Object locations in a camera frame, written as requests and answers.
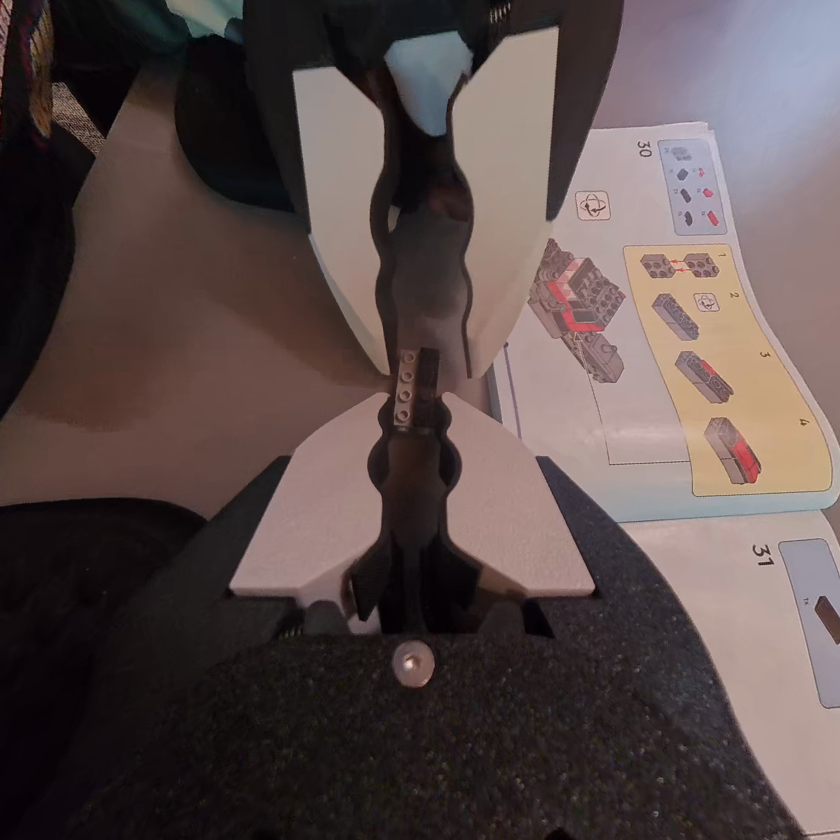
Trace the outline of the dark teal cloth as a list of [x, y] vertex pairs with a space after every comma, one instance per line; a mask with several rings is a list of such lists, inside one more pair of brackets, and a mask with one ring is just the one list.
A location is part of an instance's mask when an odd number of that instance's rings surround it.
[[191, 36], [216, 35], [244, 44], [244, 1], [166, 1], [173, 14], [185, 20]]

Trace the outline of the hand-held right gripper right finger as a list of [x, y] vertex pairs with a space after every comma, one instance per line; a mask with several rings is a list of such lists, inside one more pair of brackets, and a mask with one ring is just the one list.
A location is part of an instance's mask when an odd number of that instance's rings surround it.
[[535, 456], [456, 394], [442, 395], [434, 524], [466, 597], [586, 597], [595, 583]]

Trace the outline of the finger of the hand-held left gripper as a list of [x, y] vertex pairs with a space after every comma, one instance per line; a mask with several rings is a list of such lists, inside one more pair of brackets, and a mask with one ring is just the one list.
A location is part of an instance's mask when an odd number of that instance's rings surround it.
[[504, 38], [455, 95], [450, 136], [472, 202], [465, 351], [481, 377], [515, 327], [548, 242], [558, 29]]
[[309, 240], [353, 336], [388, 374], [376, 282], [382, 267], [371, 204], [385, 165], [380, 107], [335, 67], [292, 75], [309, 217]]

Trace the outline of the grey and black brick block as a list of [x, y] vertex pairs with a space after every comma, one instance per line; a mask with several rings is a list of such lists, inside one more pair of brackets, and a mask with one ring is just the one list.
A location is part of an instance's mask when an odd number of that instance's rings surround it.
[[393, 425], [396, 431], [431, 434], [438, 398], [440, 351], [431, 348], [397, 352]]

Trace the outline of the building steps instruction booklet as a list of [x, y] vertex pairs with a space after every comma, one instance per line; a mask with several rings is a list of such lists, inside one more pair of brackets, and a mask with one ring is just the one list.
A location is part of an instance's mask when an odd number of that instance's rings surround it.
[[595, 129], [494, 413], [654, 561], [764, 772], [838, 838], [838, 441], [749, 283], [706, 122]]

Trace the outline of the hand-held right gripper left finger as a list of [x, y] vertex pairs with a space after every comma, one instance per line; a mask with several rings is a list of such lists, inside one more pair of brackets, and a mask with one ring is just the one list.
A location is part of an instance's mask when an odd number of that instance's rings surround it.
[[352, 632], [380, 632], [375, 607], [361, 620], [350, 567], [382, 531], [382, 496], [368, 462], [382, 438], [375, 393], [306, 438], [291, 456], [229, 584], [237, 596], [339, 606]]

